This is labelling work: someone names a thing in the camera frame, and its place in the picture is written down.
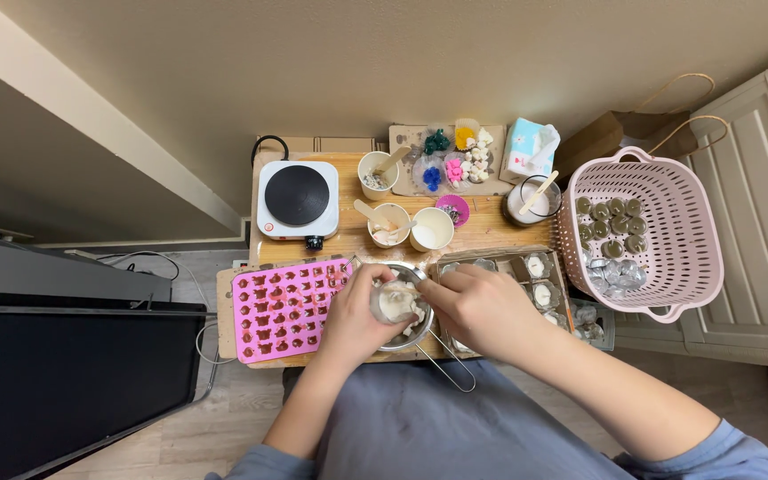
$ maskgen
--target white cabinet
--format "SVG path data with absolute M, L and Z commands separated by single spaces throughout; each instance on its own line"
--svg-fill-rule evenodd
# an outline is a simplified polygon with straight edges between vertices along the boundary
M 690 355 L 768 365 L 768 70 L 694 115 L 717 115 L 731 126 L 724 140 L 684 159 L 708 193 L 724 288 L 708 306 L 688 311 L 677 330 L 624 319 L 616 344 L 666 351 L 681 342 Z M 724 131 L 714 120 L 692 127 L 702 145 Z

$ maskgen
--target hand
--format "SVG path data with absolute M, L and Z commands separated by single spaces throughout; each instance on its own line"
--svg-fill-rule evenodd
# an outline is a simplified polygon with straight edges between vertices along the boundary
M 322 344 L 317 357 L 335 365 L 345 366 L 348 373 L 364 363 L 381 345 L 404 330 L 408 322 L 385 325 L 369 311 L 369 294 L 372 281 L 395 280 L 390 267 L 380 263 L 368 263 L 354 272 L 346 287 L 331 299 L 328 318 L 322 334 Z
M 458 342 L 509 364 L 522 359 L 531 345 L 564 333 L 504 273 L 461 264 L 441 276 L 440 284 L 423 280 L 416 288 Z

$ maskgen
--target beige wall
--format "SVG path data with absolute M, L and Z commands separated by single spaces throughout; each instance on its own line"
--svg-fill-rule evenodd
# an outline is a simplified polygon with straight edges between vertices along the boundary
M 711 74 L 712 100 L 768 67 L 768 0 L 0 0 L 0 9 L 241 214 L 256 133 L 384 137 L 393 122 L 519 115 L 565 136 L 678 73 Z M 692 81 L 661 105 L 701 90 Z
M 233 236 L 3 81 L 0 228 L 40 244 Z

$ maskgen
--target tissue box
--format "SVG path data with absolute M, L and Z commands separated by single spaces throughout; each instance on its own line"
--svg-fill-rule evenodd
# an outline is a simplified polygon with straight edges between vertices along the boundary
M 559 141 L 559 132 L 553 125 L 517 119 L 515 125 L 508 129 L 499 179 L 518 184 L 533 175 L 549 176 L 553 171 L 553 155 Z

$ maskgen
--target black burner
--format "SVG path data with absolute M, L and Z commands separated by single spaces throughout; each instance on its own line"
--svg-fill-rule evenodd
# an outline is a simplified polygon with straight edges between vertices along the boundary
M 265 206 L 285 224 L 308 224 L 328 206 L 328 183 L 322 174 L 303 165 L 282 168 L 265 186 Z

